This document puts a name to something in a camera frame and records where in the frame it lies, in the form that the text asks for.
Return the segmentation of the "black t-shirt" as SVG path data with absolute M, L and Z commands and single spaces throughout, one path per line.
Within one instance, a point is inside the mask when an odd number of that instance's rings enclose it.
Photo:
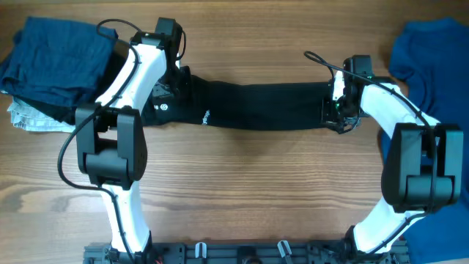
M 142 114 L 145 126 L 170 122 L 254 131 L 322 128 L 322 102 L 332 95 L 329 82 L 231 84 L 207 81 L 180 69 L 181 98 L 151 94 Z

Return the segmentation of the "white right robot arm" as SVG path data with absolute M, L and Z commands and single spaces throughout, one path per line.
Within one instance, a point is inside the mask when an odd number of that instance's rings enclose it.
M 373 118 L 390 137 L 381 175 L 382 196 L 369 215 L 351 228 L 356 258 L 389 252 L 416 222 L 454 205 L 461 196 L 464 133 L 441 123 L 409 101 L 390 79 L 373 73 L 368 55 L 354 55 L 336 71 L 333 109 L 341 117 Z

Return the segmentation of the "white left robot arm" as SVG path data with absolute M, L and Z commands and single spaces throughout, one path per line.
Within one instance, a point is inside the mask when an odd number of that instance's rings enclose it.
M 153 32 L 138 30 L 128 57 L 110 87 L 92 104 L 77 108 L 78 167 L 102 194 L 112 239 L 85 249 L 85 263 L 158 263 L 141 209 L 139 181 L 147 166 L 141 115 L 151 97 L 160 110 L 188 97 L 189 73 L 180 67 L 186 36 L 174 19 L 159 18 Z

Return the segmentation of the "folded black garment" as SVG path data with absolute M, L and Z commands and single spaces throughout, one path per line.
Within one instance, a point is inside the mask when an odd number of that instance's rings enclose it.
M 103 76 L 98 83 L 98 87 L 94 93 L 94 95 L 89 98 L 87 101 L 79 103 L 78 106 L 81 106 L 85 103 L 93 103 L 95 100 L 102 95 L 112 84 L 114 79 L 119 74 L 122 66 L 125 63 L 126 57 L 128 52 L 121 52 L 114 50 L 109 58 L 108 64 L 106 66 L 106 70 Z M 52 117 L 54 120 L 59 122 L 65 122 L 68 125 L 75 125 L 75 111 L 77 106 L 55 106 L 47 103 L 30 103 L 38 111 L 41 111 L 43 114 L 46 114 L 49 117 Z

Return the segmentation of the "folded navy blue garment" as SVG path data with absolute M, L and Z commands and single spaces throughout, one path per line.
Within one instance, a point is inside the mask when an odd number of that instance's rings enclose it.
M 29 17 L 1 63 L 1 91 L 77 106 L 97 93 L 114 45 L 89 23 Z

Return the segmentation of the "folded light grey garment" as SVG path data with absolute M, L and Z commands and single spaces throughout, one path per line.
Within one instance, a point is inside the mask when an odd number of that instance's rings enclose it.
M 12 99 L 7 112 L 10 114 L 10 122 L 15 128 L 29 132 L 71 133 L 75 129 L 74 125 L 57 121 L 17 98 Z

